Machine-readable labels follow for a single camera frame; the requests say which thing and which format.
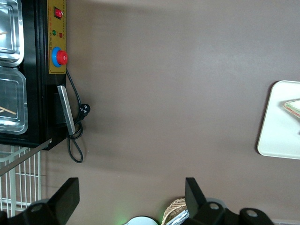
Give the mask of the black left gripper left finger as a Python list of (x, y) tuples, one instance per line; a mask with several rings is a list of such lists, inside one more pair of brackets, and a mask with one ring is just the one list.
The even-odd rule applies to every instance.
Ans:
[(65, 225), (80, 201), (79, 179), (69, 178), (50, 198), (9, 218), (10, 225)]

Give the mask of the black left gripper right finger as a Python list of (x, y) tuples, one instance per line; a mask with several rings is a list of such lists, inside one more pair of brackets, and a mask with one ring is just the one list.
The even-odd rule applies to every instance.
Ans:
[(189, 217), (184, 225), (272, 225), (261, 210), (243, 208), (238, 214), (216, 201), (206, 199), (195, 178), (186, 178), (185, 201)]

